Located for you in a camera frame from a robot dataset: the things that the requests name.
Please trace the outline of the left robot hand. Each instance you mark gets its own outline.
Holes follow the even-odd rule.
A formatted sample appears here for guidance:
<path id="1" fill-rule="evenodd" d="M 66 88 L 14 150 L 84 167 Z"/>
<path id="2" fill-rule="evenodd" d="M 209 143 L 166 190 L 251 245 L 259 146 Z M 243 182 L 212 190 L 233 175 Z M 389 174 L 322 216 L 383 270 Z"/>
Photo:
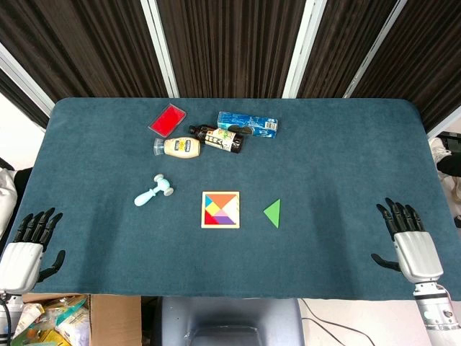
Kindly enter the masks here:
<path id="1" fill-rule="evenodd" d="M 51 267 L 42 269 L 53 232 L 62 213 L 51 208 L 27 215 L 17 228 L 12 242 L 8 243 L 1 257 L 1 293 L 21 296 L 29 293 L 37 283 L 56 274 L 64 263 L 66 251 L 60 250 Z"/>

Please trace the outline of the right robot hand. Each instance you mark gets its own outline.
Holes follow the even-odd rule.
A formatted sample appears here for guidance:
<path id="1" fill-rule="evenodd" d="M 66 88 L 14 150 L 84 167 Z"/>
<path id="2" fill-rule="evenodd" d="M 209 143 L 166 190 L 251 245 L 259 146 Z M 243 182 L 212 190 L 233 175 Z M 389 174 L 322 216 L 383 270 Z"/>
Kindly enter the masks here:
<path id="1" fill-rule="evenodd" d="M 435 243 L 420 215 L 410 205 L 390 198 L 385 202 L 386 206 L 378 204 L 377 209 L 382 214 L 398 260 L 389 261 L 375 253 L 371 258 L 381 267 L 402 273 L 410 283 L 438 281 L 444 271 Z"/>

